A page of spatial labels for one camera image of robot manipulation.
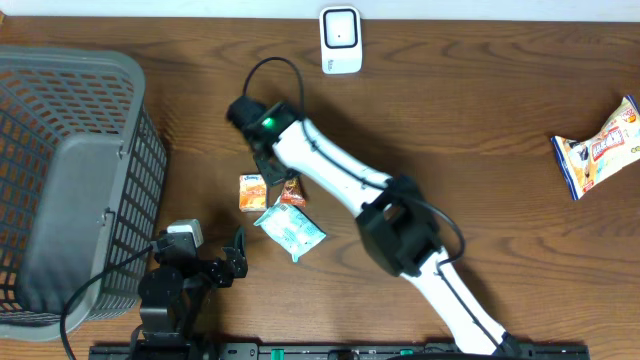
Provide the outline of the orange tissue pack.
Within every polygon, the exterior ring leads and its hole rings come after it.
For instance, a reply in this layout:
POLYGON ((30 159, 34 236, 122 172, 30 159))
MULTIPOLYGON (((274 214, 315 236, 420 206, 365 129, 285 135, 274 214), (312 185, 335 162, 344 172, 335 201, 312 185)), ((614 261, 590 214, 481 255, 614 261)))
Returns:
POLYGON ((260 174, 239 177, 239 209, 242 212, 265 211, 268 207, 268 189, 260 174))

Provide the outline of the red Top chocolate bar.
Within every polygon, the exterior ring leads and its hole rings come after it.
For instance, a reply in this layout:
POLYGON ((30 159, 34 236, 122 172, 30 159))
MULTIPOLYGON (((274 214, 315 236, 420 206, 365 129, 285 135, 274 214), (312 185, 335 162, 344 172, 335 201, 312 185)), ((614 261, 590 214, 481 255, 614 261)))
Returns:
POLYGON ((297 207, 305 207, 306 199, 298 178, 286 180, 279 197, 282 204, 293 205, 297 207))

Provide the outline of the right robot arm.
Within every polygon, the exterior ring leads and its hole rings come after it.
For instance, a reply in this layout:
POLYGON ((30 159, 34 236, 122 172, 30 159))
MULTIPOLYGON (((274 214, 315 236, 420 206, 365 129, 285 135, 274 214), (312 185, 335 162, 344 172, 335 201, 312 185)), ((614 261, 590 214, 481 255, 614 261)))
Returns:
POLYGON ((428 301, 464 353, 519 356, 517 341, 494 320, 457 274, 439 236, 445 222, 407 176, 377 171, 328 140, 301 111, 272 108, 242 95, 227 119, 242 133, 269 185, 304 175, 335 197, 354 217, 368 255, 386 273, 402 277, 428 301))

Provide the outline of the mint green wipes packet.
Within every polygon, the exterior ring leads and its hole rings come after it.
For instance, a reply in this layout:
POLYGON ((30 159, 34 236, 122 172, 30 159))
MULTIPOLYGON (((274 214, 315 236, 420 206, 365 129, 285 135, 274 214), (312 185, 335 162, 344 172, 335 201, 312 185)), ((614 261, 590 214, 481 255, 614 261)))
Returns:
POLYGON ((298 207, 276 203, 269 207, 255 222, 274 242, 286 250, 293 263, 321 243, 327 234, 298 207))

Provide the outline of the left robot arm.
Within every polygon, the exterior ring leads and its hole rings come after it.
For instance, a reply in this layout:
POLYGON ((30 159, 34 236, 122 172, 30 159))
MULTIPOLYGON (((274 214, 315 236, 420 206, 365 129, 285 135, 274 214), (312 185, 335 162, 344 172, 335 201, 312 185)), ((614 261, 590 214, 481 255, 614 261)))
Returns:
POLYGON ((198 256, 200 236, 192 230, 166 231, 153 245, 159 267, 138 285, 141 325, 131 337, 132 359, 211 359, 216 346, 194 331, 206 297, 229 288, 248 272, 246 237, 238 228, 222 248, 224 258, 198 256))

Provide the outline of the yellow snack chips bag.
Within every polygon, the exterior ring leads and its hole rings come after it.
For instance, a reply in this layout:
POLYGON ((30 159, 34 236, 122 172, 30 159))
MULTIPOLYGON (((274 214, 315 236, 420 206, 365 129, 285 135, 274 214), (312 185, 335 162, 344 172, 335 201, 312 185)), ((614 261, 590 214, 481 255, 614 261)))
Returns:
POLYGON ((639 160, 639 106, 625 96, 600 131, 584 141, 551 139, 556 161, 574 201, 639 160))

